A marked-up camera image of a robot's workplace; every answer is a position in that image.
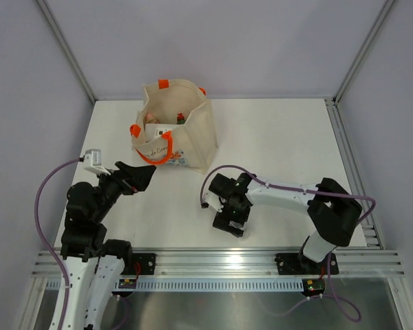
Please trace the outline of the silver tube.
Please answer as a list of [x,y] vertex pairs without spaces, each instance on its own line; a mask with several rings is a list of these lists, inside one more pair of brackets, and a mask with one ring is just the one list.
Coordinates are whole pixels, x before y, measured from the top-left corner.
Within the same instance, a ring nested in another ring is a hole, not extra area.
[[245,224],[244,223],[237,223],[234,221],[230,221],[229,225],[233,228],[237,228],[239,230],[245,230]]

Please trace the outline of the white bottle black cap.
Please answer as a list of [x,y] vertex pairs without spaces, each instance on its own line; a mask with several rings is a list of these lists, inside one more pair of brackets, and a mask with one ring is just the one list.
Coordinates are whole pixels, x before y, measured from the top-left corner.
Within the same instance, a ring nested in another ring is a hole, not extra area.
[[177,124],[155,124],[152,129],[152,137],[159,138],[164,133],[172,131],[173,129],[177,128]]

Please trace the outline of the peach bottle pink cap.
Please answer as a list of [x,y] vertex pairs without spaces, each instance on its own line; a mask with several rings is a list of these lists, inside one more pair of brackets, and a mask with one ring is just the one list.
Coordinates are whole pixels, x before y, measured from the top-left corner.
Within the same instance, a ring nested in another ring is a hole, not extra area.
[[145,116],[145,124],[159,124],[159,120],[156,119],[153,115],[151,115],[150,113],[148,113]]

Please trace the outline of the green bottle red cap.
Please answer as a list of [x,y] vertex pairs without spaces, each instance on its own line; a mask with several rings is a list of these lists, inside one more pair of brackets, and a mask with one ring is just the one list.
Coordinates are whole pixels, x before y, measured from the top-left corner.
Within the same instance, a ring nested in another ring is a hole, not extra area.
[[178,113],[176,117],[176,124],[185,124],[186,119],[182,113]]

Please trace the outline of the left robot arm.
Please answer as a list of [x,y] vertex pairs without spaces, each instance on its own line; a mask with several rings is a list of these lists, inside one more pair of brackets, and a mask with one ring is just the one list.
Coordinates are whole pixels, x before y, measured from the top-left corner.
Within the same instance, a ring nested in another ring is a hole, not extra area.
[[116,162],[116,169],[108,170],[91,157],[81,161],[98,184],[80,181],[67,192],[65,229],[56,255],[63,277],[51,329],[99,329],[115,280],[121,274],[138,277],[142,271],[130,242],[105,238],[103,219],[120,196],[145,191],[156,167]]

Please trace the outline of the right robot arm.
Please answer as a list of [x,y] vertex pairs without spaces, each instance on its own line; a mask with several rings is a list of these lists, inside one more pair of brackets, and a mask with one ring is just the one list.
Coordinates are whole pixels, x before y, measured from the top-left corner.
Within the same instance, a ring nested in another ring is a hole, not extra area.
[[310,217],[315,231],[296,254],[275,257],[279,274],[321,275],[330,271],[332,251],[350,244],[362,207],[335,180],[323,178],[314,186],[270,183],[253,174],[237,179],[217,174],[201,191],[202,208],[215,212],[213,227],[240,238],[254,206],[274,206]]

